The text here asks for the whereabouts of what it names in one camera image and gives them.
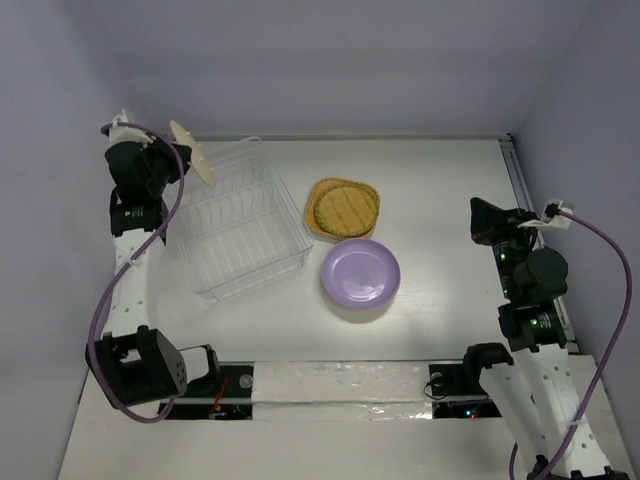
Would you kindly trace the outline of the pink round plate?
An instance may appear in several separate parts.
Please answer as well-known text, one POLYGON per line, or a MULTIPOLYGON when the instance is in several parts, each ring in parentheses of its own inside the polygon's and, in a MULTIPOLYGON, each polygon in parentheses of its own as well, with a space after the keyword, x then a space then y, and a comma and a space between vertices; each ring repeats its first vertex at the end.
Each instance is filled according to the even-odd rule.
POLYGON ((384 303, 376 306, 369 306, 364 308, 356 308, 356 307, 348 307, 340 304, 335 299, 333 299, 328 293, 322 294, 322 300, 326 306, 326 308, 334 314, 337 310, 385 310, 386 312, 393 306, 394 299, 390 299, 385 301, 384 303))

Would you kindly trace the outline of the purple round plate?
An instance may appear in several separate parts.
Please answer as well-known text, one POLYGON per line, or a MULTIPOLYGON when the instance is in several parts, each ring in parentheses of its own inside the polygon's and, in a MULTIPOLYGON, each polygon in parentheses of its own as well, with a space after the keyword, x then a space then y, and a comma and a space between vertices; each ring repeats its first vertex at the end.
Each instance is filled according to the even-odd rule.
POLYGON ((385 245, 369 239, 344 240, 325 256, 321 267, 325 291, 348 307, 364 308, 394 299, 401 269, 385 245))

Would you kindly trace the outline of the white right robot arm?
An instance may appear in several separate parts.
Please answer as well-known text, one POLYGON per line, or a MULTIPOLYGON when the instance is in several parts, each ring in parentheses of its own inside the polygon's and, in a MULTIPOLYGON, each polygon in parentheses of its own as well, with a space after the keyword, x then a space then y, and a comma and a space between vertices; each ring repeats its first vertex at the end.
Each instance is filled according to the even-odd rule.
POLYGON ((600 378, 584 394, 569 369, 568 340, 554 302, 568 289, 568 263, 536 246, 542 229, 565 229, 571 209, 550 202, 543 216, 470 201, 471 239, 491 248, 506 304, 498 309, 504 343, 471 346, 460 368, 462 384, 485 391, 498 408, 530 479, 624 479, 599 446, 586 409, 600 378))

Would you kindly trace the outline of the small woven bamboo plate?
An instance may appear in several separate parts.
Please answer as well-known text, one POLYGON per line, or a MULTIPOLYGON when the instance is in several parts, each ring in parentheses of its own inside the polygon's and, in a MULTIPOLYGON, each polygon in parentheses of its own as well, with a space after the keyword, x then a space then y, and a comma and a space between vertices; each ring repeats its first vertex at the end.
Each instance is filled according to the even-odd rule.
POLYGON ((336 185, 323 192, 314 205, 314 216, 326 232, 357 237, 372 230, 379 216, 377 192, 355 183, 336 185))

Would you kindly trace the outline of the orange wooden round plate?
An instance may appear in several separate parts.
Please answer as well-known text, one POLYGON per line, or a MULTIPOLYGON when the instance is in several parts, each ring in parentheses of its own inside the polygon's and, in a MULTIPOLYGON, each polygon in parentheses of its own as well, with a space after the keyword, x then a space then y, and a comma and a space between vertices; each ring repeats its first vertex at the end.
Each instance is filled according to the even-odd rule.
POLYGON ((191 149, 189 160, 191 168, 208 187, 213 188, 215 186, 214 168, 207 158, 202 145, 177 121, 171 120, 169 127, 176 143, 191 149))

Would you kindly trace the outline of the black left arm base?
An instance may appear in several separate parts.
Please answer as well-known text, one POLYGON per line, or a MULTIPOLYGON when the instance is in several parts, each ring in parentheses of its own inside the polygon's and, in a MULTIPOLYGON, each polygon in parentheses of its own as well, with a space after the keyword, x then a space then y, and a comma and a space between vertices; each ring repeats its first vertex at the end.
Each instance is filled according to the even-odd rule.
POLYGON ((191 381, 166 420, 251 420, 254 364, 223 362, 220 373, 219 380, 191 381))

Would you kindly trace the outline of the woven bamboo square plate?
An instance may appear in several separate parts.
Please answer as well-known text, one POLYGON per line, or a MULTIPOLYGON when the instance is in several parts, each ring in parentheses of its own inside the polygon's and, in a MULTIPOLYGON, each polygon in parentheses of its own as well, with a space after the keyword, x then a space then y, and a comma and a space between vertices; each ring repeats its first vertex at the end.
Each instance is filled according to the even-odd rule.
MULTIPOLYGON (((373 188, 372 186, 365 184, 365 183, 361 183, 361 182, 356 182, 356 181, 351 181, 351 180, 345 180, 345 179, 340 179, 340 178, 325 178, 322 179, 320 181, 318 181, 314 187, 312 188, 312 191, 310 193, 309 196, 309 200, 307 202, 307 206, 305 208, 305 212, 304 212, 304 219, 307 223, 307 226, 309 227, 309 229, 315 233, 318 234, 320 236, 325 236, 327 238, 332 238, 332 239, 336 239, 336 240, 342 240, 342 239, 348 239, 347 237, 340 237, 340 236, 336 236, 333 234, 330 234, 328 232, 326 232, 325 230, 323 230, 319 224, 317 223, 315 216, 314 216, 314 205, 317 201, 317 199, 319 198, 319 196, 325 192, 326 190, 328 190, 329 188, 336 186, 336 185, 341 185, 344 183, 355 183, 355 184, 360 184, 363 186, 368 186, 372 189, 374 189, 376 192, 377 190, 375 188, 373 188)), ((357 236, 357 237, 369 237, 372 235, 372 233, 374 232, 375 227, 370 230, 368 233, 357 236)))

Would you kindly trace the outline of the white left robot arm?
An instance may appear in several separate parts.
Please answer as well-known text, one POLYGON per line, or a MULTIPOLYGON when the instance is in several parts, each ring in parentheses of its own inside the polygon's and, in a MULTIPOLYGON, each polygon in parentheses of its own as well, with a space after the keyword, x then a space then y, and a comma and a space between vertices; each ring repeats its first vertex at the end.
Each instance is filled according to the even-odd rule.
POLYGON ((182 351, 155 326, 152 285, 166 245, 165 222, 176 212, 163 199, 170 184, 184 185, 189 169, 212 181, 201 147, 177 135, 166 144, 123 141, 106 153, 115 187, 111 192, 110 230, 116 254, 117 283, 106 294, 86 347, 86 361, 115 407, 133 407, 186 394, 209 395, 222 382, 213 348, 203 345, 205 360, 188 371, 182 351))

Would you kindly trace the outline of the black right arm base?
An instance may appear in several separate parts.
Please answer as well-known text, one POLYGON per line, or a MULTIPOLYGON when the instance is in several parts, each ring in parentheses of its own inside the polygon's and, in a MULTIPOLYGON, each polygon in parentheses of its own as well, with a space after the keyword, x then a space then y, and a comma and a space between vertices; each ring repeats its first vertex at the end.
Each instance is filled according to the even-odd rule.
POLYGON ((423 393, 431 401, 435 419, 475 420, 501 416, 488 394, 467 376, 462 364, 430 364, 423 393))

